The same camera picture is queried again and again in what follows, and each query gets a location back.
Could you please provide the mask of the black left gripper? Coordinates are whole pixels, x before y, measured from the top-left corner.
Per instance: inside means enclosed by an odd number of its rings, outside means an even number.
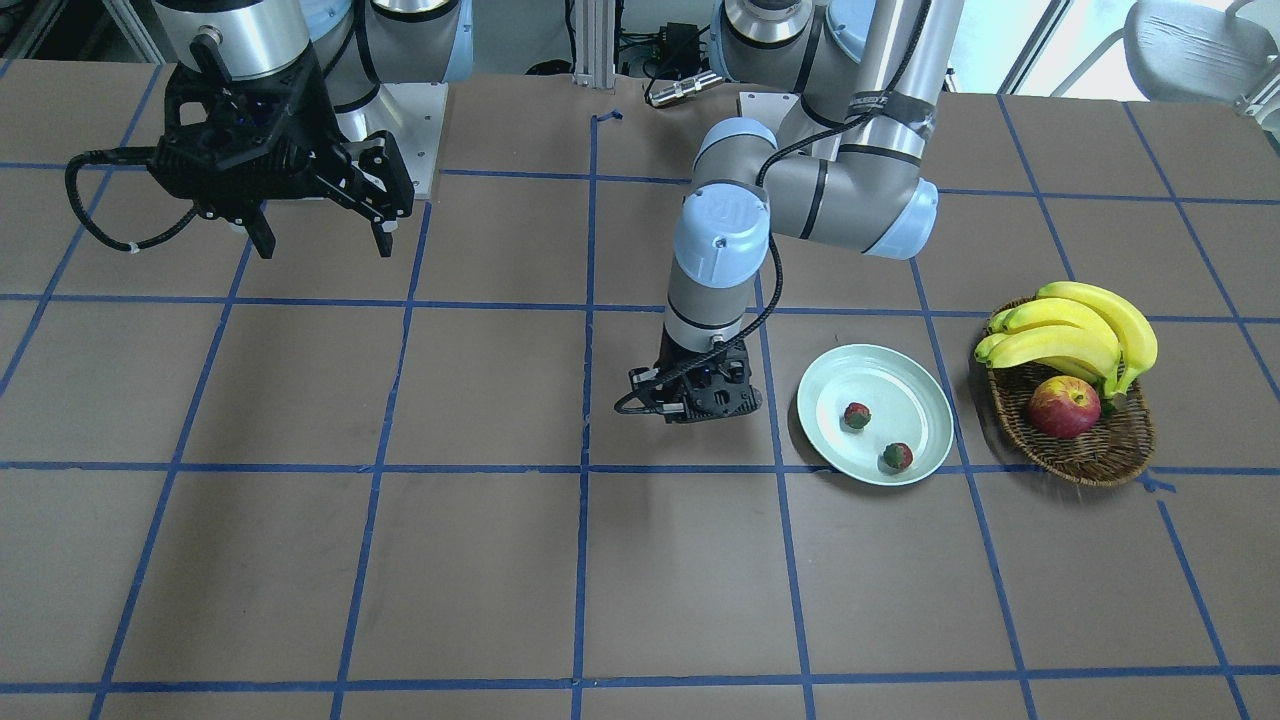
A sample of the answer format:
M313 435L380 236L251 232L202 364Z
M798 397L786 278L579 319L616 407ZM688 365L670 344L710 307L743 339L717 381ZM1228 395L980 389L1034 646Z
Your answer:
M709 351L685 348L669 336L660 338L655 364L628 372L630 415L655 414L667 423L689 424L744 416L756 411L763 396L751 384L745 341L716 341Z

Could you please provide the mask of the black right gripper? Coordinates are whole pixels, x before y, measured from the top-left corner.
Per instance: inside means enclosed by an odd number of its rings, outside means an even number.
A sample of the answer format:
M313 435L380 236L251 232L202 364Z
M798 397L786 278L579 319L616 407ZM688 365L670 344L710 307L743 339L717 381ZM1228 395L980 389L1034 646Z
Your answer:
M413 210L413 182L396 136L346 142L316 53L279 72L219 85L178 65L164 92L164 129L150 173L175 199L242 229L261 259L275 234L265 200L326 197L364 217L380 258Z

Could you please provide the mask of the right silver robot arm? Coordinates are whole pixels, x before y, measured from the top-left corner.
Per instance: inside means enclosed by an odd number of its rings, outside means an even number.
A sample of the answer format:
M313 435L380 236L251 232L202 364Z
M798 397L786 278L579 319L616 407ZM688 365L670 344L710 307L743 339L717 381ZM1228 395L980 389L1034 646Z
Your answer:
M156 1L177 64L146 163L195 214L275 250L264 206L325 199L365 218L381 258L413 211L420 120L394 87L474 69L470 1Z

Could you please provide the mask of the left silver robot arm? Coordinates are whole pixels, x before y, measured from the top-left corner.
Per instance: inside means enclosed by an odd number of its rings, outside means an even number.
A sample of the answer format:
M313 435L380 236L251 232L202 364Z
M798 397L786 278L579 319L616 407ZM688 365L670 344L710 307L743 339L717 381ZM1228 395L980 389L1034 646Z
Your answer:
M695 423L754 413L745 320L778 236L909 259L934 225L922 177L960 1L722 1L712 64L794 96L776 128L731 117L707 133L675 229L660 350L630 372L628 415Z

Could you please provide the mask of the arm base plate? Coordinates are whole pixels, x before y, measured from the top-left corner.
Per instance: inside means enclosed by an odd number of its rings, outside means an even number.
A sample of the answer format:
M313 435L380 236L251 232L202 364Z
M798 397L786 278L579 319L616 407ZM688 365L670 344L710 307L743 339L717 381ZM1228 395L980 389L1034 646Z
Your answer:
M777 133L797 101L799 96L795 94L742 91L739 92L739 115L754 119Z
M338 126L351 141L385 129L396 137L417 200L429 200L436 178L451 94L448 83L381 85L366 97L335 106Z

